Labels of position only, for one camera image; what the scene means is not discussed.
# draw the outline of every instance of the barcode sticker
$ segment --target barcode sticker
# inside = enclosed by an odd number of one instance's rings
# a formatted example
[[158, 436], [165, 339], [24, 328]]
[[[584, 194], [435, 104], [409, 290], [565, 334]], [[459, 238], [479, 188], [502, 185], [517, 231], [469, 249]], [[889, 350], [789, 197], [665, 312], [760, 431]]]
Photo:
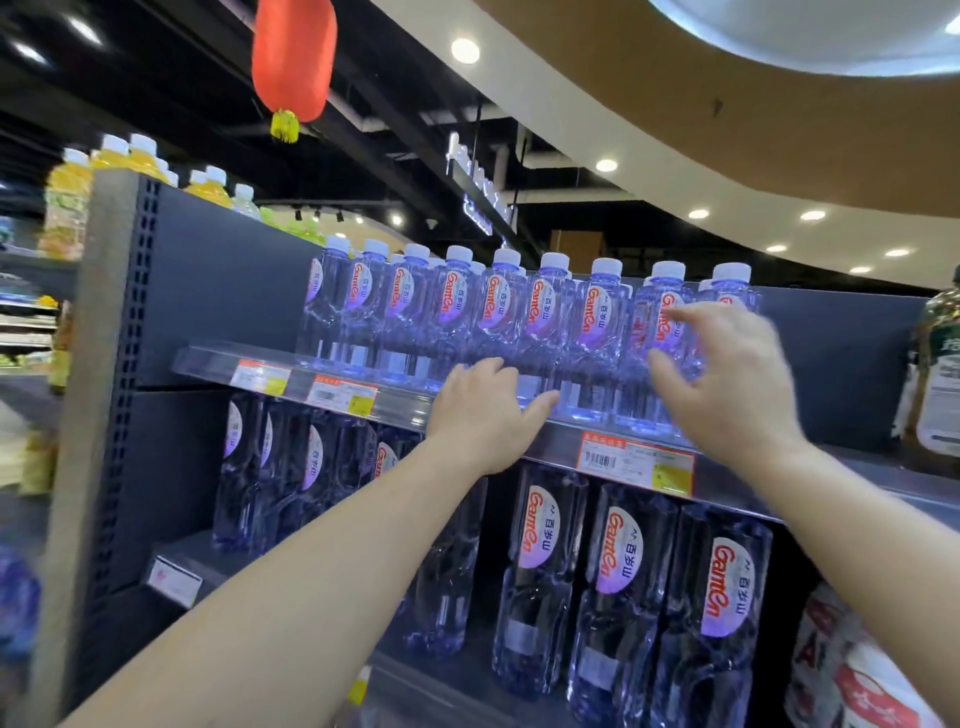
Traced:
[[580, 441], [577, 470], [689, 497], [693, 494], [693, 461], [689, 452], [585, 432]]
[[147, 577], [147, 585], [153, 587], [168, 599], [190, 609], [197, 601], [197, 593], [204, 581], [195, 573], [157, 556]]
[[317, 375], [306, 403], [357, 417], [369, 417], [376, 400], [376, 387], [354, 381]]
[[240, 359], [236, 371], [230, 379], [230, 386], [259, 392], [271, 397], [282, 397], [290, 379], [290, 370], [273, 367], [262, 361]]

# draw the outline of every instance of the large water bottle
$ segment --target large water bottle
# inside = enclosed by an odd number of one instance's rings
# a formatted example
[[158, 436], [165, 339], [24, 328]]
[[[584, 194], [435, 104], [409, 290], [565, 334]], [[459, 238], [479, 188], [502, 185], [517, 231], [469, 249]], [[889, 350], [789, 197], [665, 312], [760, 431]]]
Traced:
[[603, 422], [613, 409], [616, 365], [623, 331], [630, 323], [630, 296], [620, 283], [623, 263], [611, 257], [593, 261], [590, 280], [577, 288], [570, 339], [560, 365], [559, 414], [583, 422]]
[[340, 316], [352, 267], [349, 241], [330, 236], [326, 248], [310, 261], [303, 317], [297, 337], [298, 362], [312, 367], [330, 358], [334, 339], [340, 333]]
[[363, 374], [376, 361], [376, 346], [383, 332], [390, 247], [380, 240], [365, 240], [364, 252], [349, 271], [340, 330], [330, 358], [348, 374]]
[[677, 512], [633, 486], [607, 483], [600, 492], [566, 691], [585, 724], [643, 720]]
[[471, 337], [471, 361], [502, 356], [509, 362], [516, 351], [524, 308], [526, 279], [520, 274], [520, 253], [499, 248], [493, 266], [483, 275], [482, 300]]
[[682, 509], [652, 728], [742, 728], [772, 541], [745, 516]]
[[544, 253], [540, 270], [529, 279], [526, 319], [520, 324], [516, 356], [510, 360], [519, 370], [516, 396], [521, 404], [557, 384], [576, 292], [569, 266], [567, 255]]
[[514, 509], [512, 565], [503, 574], [493, 671], [511, 692], [534, 697], [560, 677], [566, 615], [587, 505], [576, 473], [524, 464]]
[[377, 375], [386, 382], [405, 383], [416, 369], [418, 335], [429, 313], [436, 277], [429, 257], [429, 248], [408, 243], [403, 261], [393, 268], [376, 358]]

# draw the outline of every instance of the white label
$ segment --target white label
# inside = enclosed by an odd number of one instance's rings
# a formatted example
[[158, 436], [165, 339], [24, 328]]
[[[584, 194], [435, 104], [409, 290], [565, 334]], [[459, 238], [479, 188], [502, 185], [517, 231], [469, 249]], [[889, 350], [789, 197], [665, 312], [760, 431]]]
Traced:
[[523, 538], [518, 559], [521, 569], [533, 569], [550, 558], [560, 539], [560, 526], [557, 501], [539, 485], [531, 485], [523, 513]]
[[730, 539], [713, 539], [701, 633], [708, 637], [733, 634], [750, 614], [755, 583], [750, 551]]
[[204, 581], [195, 573], [172, 564], [157, 556], [147, 577], [147, 585], [153, 587], [181, 607], [190, 609], [197, 601], [197, 592]]

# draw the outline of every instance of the yellow tassel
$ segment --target yellow tassel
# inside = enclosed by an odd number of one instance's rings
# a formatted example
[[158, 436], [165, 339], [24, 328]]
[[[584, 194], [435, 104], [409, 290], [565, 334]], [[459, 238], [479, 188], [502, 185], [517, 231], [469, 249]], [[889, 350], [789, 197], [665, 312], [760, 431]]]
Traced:
[[270, 123], [270, 134], [280, 141], [293, 144], [300, 138], [300, 120], [292, 111], [281, 109]]

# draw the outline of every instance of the bottle cap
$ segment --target bottle cap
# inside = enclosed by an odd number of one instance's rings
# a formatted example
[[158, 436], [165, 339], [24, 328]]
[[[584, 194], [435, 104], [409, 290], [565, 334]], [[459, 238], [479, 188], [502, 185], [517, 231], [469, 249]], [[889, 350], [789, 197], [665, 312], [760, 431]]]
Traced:
[[714, 280], [739, 280], [750, 282], [750, 266], [746, 263], [720, 263], [713, 266]]
[[570, 256], [563, 253], [544, 253], [540, 257], [541, 268], [560, 268], [569, 272]]
[[508, 265], [520, 264], [519, 251], [512, 251], [510, 248], [497, 248], [493, 254], [494, 263], [507, 263]]
[[403, 254], [407, 257], [418, 257], [423, 260], [428, 260], [430, 258], [430, 249], [419, 243], [407, 243], [403, 249]]
[[615, 257], [598, 257], [593, 261], [593, 267], [590, 268], [593, 275], [602, 273], [607, 276], [619, 276], [623, 273], [623, 262]]
[[462, 245], [451, 245], [446, 249], [446, 259], [462, 260], [465, 263], [469, 263], [473, 260], [473, 251]]
[[686, 265], [676, 260], [658, 260], [650, 271], [650, 278], [654, 279], [683, 280], [685, 275]]

